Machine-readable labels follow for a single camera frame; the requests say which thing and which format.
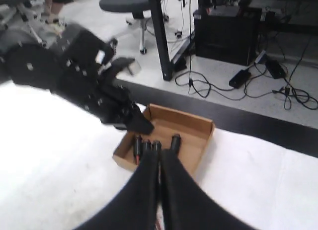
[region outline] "black computer tower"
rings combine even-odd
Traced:
[[[218,6],[193,13],[196,56],[248,66],[256,55],[262,9]]]

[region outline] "robotic arm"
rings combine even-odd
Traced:
[[[150,134],[154,127],[130,99],[129,90],[113,84],[125,68],[132,74],[135,64],[131,58],[113,59],[117,43],[104,43],[77,24],[68,25],[49,48],[24,32],[8,30],[0,37],[1,61],[15,84],[48,89],[103,124]]]

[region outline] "desk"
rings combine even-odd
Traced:
[[[318,0],[295,0],[295,1],[318,1]],[[156,35],[158,53],[160,58],[161,70],[163,80],[170,81],[173,77],[174,67],[173,63],[170,61],[168,48],[167,48],[167,40],[165,35],[161,3],[160,0],[149,0],[151,4],[151,13],[152,20],[154,25],[154,31]],[[206,4],[206,0],[199,0],[200,4]],[[288,25],[286,27],[285,24],[274,24],[271,25],[270,28],[280,32],[292,32],[292,33],[304,33],[304,30],[308,34],[318,34],[317,26],[298,26],[298,25]]]
[[[317,156],[315,129],[122,84],[143,104],[153,102],[213,117],[219,128]],[[112,160],[124,132],[101,125],[46,91],[5,83],[0,85],[0,102],[0,229],[70,230],[103,208],[131,176]],[[286,176],[286,172],[279,174],[282,160],[289,154],[289,164],[283,166],[295,170],[296,182],[280,183],[277,177]],[[293,156],[297,167],[290,166]],[[315,158],[217,129],[196,180],[211,198],[256,228],[316,230],[317,171]]]

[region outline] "cardboard box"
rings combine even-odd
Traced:
[[[176,133],[181,135],[182,143],[178,157],[193,177],[212,137],[215,128],[213,121],[153,104],[150,104],[143,114],[155,126],[151,135],[141,135],[144,140],[149,139],[151,142],[159,140],[162,149],[169,149],[172,136]],[[136,134],[138,133],[127,132],[113,154],[115,162],[130,171],[134,171],[137,167],[133,156]]]

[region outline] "white tablecloth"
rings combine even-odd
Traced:
[[[0,229],[70,230],[131,173],[112,152],[124,132],[51,95],[0,85]],[[197,182],[222,207],[266,230],[318,229],[318,160],[215,130]]]

